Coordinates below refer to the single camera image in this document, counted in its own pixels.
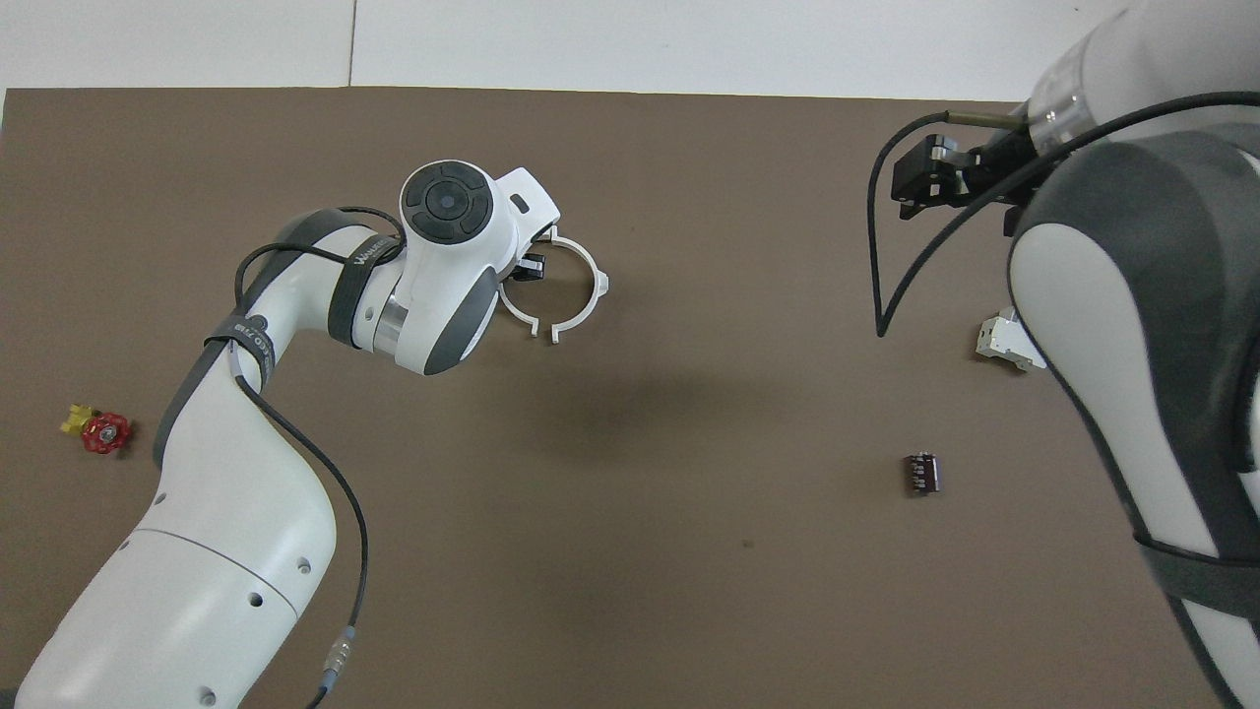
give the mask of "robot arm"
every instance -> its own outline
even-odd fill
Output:
[[[930,136],[902,157],[902,218],[978,207],[1133,111],[1256,91],[1257,35],[1255,3],[1134,5],[1051,67],[1017,111],[1026,127],[966,152]],[[1016,205],[1013,300],[1143,557],[1221,700],[1260,706],[1260,110],[1139,122],[998,200]]]
[[[416,170],[399,207],[401,254],[335,209],[284,229],[280,241],[345,262],[273,253],[207,339],[159,431],[152,505],[44,646],[19,708],[242,700],[306,608],[336,533],[319,480],[237,378],[261,392],[300,329],[445,372],[476,345],[499,281],[559,218],[524,169],[495,180],[454,160]]]

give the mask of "black strap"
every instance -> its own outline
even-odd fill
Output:
[[[345,258],[328,307],[328,334],[333,335],[333,339],[362,349],[354,343],[354,312],[359,309],[363,290],[368,287],[372,268],[377,267],[377,261],[391,253],[396,246],[399,246],[397,238],[375,234],[368,237]]]
[[[1138,539],[1159,588],[1230,616],[1260,621],[1260,562],[1227,562]]]
[[[228,315],[214,331],[205,337],[203,344],[214,340],[233,340],[246,351],[252,354],[258,361],[258,372],[262,373],[262,387],[267,387],[271,373],[276,370],[276,345],[266,332],[267,320],[262,315],[244,317],[242,315]]]

